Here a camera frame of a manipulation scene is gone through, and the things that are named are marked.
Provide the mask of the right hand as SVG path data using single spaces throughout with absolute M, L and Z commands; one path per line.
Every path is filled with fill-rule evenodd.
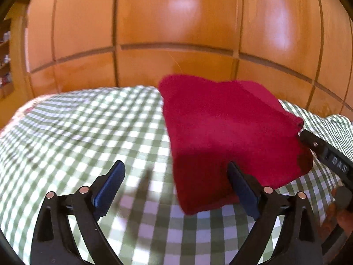
M 338 210 L 336 204 L 331 203 L 327 208 L 326 218 L 318 229 L 321 240 L 326 240 L 337 224 L 344 230 L 346 237 L 350 237 L 353 230 L 352 212 Z

